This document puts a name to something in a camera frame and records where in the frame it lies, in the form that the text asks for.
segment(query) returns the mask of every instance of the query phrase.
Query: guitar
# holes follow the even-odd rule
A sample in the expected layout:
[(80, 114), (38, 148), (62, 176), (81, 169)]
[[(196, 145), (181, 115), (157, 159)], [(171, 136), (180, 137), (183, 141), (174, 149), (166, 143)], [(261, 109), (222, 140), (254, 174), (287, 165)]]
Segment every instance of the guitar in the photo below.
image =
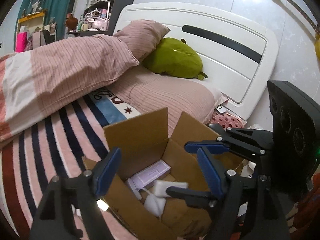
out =
[(298, 12), (310, 23), (312, 28), (316, 32), (316, 43), (315, 43), (315, 49), (316, 49), (316, 55), (320, 59), (320, 29), (319, 27), (310, 19), (310, 17), (292, 0), (286, 0), (288, 1), (293, 7), (295, 7)]

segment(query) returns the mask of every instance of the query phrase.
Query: blue stripe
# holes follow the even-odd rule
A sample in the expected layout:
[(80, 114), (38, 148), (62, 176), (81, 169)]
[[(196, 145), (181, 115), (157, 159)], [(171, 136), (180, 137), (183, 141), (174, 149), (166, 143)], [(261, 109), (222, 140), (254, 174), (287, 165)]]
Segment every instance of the blue stripe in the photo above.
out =
[(120, 122), (127, 119), (124, 114), (122, 114), (107, 98), (107, 96), (103, 96), (100, 100), (94, 99), (92, 94), (89, 94), (89, 97), (103, 114), (103, 116), (107, 119), (108, 123)]
[(71, 104), (73, 106), (73, 109), (76, 112), (76, 115), (79, 119), (79, 122), (80, 122), (85, 134), (87, 135), (90, 143), (92, 144), (93, 148), (95, 149), (95, 151), (97, 152), (99, 157), (101, 159), (104, 159), (108, 154), (108, 150), (103, 145), (103, 142), (100, 140), (99, 136), (92, 129), (92, 127), (91, 127), (89, 121), (87, 120), (84, 112), (82, 111), (82, 108), (80, 107), (78, 101), (73, 101)]
[(84, 99), (85, 103), (87, 104), (87, 106), (89, 107), (89, 109), (91, 110), (91, 112), (93, 113), (94, 117), (97, 119), (97, 121), (101, 125), (101, 127), (105, 127), (105, 126), (109, 125), (109, 122), (107, 121), (107, 119), (105, 118), (103, 113), (101, 113), (99, 108), (97, 108), (97, 106), (92, 102), (90, 97), (88, 95), (85, 95), (83, 97), (83, 99)]
[(42, 156), (40, 152), (38, 124), (35, 124), (31, 127), (31, 138), (32, 138), (32, 149), (33, 149), (34, 158), (35, 158), (38, 181), (43, 194), (45, 189), (47, 188), (48, 180), (47, 180), (47, 175), (45, 174)]
[(28, 179), (26, 156), (24, 152), (24, 132), (19, 136), (19, 162), (20, 162), (20, 173), (21, 173), (23, 193), (27, 200), (27, 204), (28, 204), (31, 216), (34, 217), (36, 214), (37, 208), (31, 193), (30, 183)]
[(68, 175), (64, 168), (61, 156), (59, 154), (56, 139), (54, 138), (51, 116), (48, 116), (47, 118), (44, 119), (44, 125), (45, 125), (45, 132), (47, 134), (47, 140), (49, 144), (51, 159), (52, 159), (53, 166), (56, 170), (56, 173), (58, 176), (67, 178)]
[(82, 161), (82, 156), (84, 156), (84, 154), (83, 154), (82, 148), (78, 142), (78, 139), (77, 139), (75, 133), (73, 132), (73, 129), (71, 127), (70, 120), (68, 118), (67, 111), (66, 111), (65, 107), (63, 107), (59, 110), (59, 115), (60, 115), (60, 119), (61, 119), (61, 122), (63, 125), (64, 132), (66, 134), (70, 149), (71, 149), (74, 157), (76, 158), (76, 161), (78, 163), (79, 168), (82, 171), (85, 171), (86, 168), (84, 167), (84, 164)]

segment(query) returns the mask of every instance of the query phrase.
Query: black headboard stripe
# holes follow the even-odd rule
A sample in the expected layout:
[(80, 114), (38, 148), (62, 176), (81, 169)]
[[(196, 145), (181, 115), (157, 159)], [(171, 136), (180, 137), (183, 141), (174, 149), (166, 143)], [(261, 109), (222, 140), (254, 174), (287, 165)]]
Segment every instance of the black headboard stripe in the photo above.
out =
[(233, 49), (233, 50), (245, 55), (246, 57), (257, 62), (258, 64), (261, 61), (262, 55), (260, 55), (258, 52), (254, 51), (253, 49), (248, 48), (247, 46), (245, 46), (237, 41), (234, 41), (232, 39), (224, 37), (220, 34), (213, 33), (213, 32), (210, 32), (210, 31), (207, 31), (204, 29), (200, 29), (200, 28), (197, 28), (194, 26), (190, 26), (190, 25), (184, 25), (182, 27), (182, 31), (185, 33), (190, 33), (190, 34), (197, 35), (202, 38), (217, 42), (223, 46), (226, 46), (230, 49)]

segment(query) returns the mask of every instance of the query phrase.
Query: navy stripe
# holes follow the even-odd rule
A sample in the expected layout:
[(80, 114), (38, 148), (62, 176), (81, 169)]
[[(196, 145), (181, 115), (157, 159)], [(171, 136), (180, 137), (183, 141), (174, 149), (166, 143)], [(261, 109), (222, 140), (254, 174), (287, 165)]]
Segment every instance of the navy stripe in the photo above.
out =
[(34, 158), (35, 158), (38, 181), (43, 194), (45, 189), (47, 188), (48, 180), (47, 180), (47, 175), (45, 174), (42, 156), (40, 152), (41, 150), (40, 150), (40, 144), (39, 144), (38, 124), (35, 124), (31, 127), (31, 138), (32, 138), (32, 149), (33, 149)]
[(87, 135), (89, 141), (91, 142), (93, 148), (95, 149), (95, 151), (97, 152), (99, 157), (101, 159), (104, 159), (107, 156), (108, 151), (105, 148), (105, 146), (103, 145), (103, 142), (100, 140), (99, 136), (92, 129), (92, 127), (91, 127), (89, 121), (87, 120), (87, 117), (85, 116), (78, 101), (73, 101), (72, 106), (73, 106), (73, 109), (76, 112), (76, 115), (79, 119), (79, 122), (81, 123), (81, 126), (82, 126), (85, 134)]
[(182, 27), (182, 31), (185, 33), (190, 33), (190, 34), (197, 35), (199, 37), (217, 42), (223, 46), (226, 46), (230, 49), (233, 49), (233, 50), (241, 53), (242, 55), (245, 55), (246, 57), (248, 57), (249, 59), (252, 59), (253, 61), (255, 61), (258, 64), (261, 61), (262, 55), (259, 54), (258, 52), (254, 51), (253, 49), (248, 48), (247, 46), (245, 46), (237, 41), (229, 39), (229, 38), (222, 36), (220, 34), (213, 33), (208, 30), (200, 29), (200, 28), (190, 26), (190, 25), (184, 25)]
[(75, 133), (73, 132), (73, 129), (71, 127), (70, 124), (70, 120), (68, 118), (67, 115), (67, 111), (66, 108), (63, 107), (59, 110), (59, 115), (60, 115), (60, 119), (64, 128), (64, 132), (66, 134), (70, 149), (74, 155), (74, 157), (76, 158), (76, 161), (78, 163), (79, 168), (82, 171), (85, 171), (86, 168), (84, 167), (83, 161), (82, 161), (82, 156), (84, 156), (82, 148), (78, 142), (78, 139), (75, 135)]
[(64, 168), (61, 156), (59, 154), (56, 139), (54, 138), (51, 116), (48, 116), (47, 118), (44, 119), (44, 124), (45, 124), (45, 132), (47, 134), (47, 140), (48, 140), (48, 144), (49, 144), (49, 149), (50, 149), (50, 154), (51, 154), (53, 166), (54, 166), (58, 176), (61, 176), (63, 178), (67, 178), (68, 175), (67, 175), (67, 172)]
[(25, 195), (31, 216), (34, 217), (37, 208), (31, 193), (30, 183), (28, 179), (26, 156), (24, 152), (24, 132), (19, 136), (19, 162), (23, 193)]
[(94, 117), (97, 119), (97, 121), (101, 125), (101, 127), (105, 127), (109, 125), (109, 122), (107, 121), (103, 113), (101, 113), (99, 108), (97, 108), (97, 106), (92, 102), (91, 98), (88, 95), (85, 95), (83, 99), (87, 104), (87, 106), (89, 107), (89, 109), (91, 110), (91, 112), (93, 113)]

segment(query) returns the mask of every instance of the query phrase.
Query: guitar neck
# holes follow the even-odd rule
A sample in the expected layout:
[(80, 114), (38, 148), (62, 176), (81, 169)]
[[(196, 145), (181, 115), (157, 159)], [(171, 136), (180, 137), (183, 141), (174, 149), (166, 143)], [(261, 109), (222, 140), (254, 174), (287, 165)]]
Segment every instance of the guitar neck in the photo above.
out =
[(289, 3), (292, 4), (293, 7), (295, 7), (299, 13), (302, 14), (302, 16), (308, 21), (308, 23), (310, 23), (310, 25), (313, 27), (313, 29), (315, 30), (315, 32), (317, 34), (320, 35), (320, 30), (317, 27), (317, 25), (315, 25), (315, 23), (310, 19), (310, 17), (292, 0), (287, 0)]

